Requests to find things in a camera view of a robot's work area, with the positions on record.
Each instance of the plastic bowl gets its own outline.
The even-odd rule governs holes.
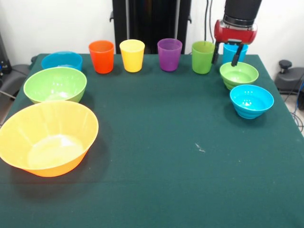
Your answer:
[[[60,51],[50,54],[41,62],[43,69],[52,67],[71,67],[77,70],[82,70],[82,57],[80,54],[71,51]]]
[[[234,87],[230,99],[237,114],[245,119],[257,118],[274,104],[271,93],[256,85]]]
[[[252,84],[258,78],[257,69],[241,62],[238,62],[236,66],[232,66],[231,62],[225,63],[220,67],[219,72],[229,90],[238,85]]]
[[[25,95],[33,102],[68,100],[79,102],[86,89],[86,76],[79,70],[55,67],[39,71],[27,79]]]
[[[0,157],[41,177],[73,170],[98,134],[98,120],[82,104],[50,101],[14,114],[0,129]]]

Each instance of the red cup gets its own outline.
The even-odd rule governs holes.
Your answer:
[[[94,69],[99,74],[107,74],[113,70],[114,44],[107,40],[99,40],[89,45]]]

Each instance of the light green bowl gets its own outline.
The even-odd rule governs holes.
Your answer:
[[[54,67],[33,74],[23,91],[33,102],[68,100],[79,102],[86,89],[86,76],[69,67]]]
[[[232,66],[231,62],[225,63],[220,67],[219,72],[229,90],[238,85],[252,84],[258,78],[257,69],[242,62],[238,62],[236,66]]]

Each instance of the yellow bowl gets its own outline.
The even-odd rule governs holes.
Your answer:
[[[0,129],[0,157],[41,177],[74,169],[98,134],[95,114],[72,101],[48,101],[14,114]]]

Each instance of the plastic cup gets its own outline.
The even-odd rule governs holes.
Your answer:
[[[128,72],[138,72],[143,66],[144,43],[136,39],[127,39],[120,43],[124,69]]]
[[[238,45],[224,44],[224,55],[223,55],[223,64],[227,62],[232,62],[233,56],[236,54]],[[239,56],[238,61],[244,62],[246,52],[248,50],[248,45],[244,45]]]
[[[198,41],[192,45],[192,69],[195,73],[209,73],[214,48],[214,44],[208,41]]]
[[[161,39],[157,43],[157,48],[161,69],[164,71],[176,70],[181,57],[182,42],[172,38]]]
[[[99,74],[107,74],[113,70],[114,44],[107,40],[99,40],[89,45],[94,69]]]

